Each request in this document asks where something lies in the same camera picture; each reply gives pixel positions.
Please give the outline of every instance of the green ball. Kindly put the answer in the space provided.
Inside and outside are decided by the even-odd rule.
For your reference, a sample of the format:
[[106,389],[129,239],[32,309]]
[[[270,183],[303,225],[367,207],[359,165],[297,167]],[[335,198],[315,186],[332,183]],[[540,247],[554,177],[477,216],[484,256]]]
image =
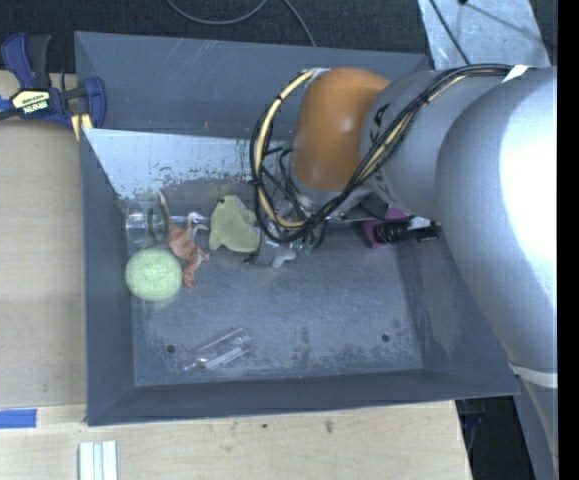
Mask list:
[[125,280],[133,295],[158,302],[178,293],[182,286],[182,268],[169,251],[143,249],[129,259]]

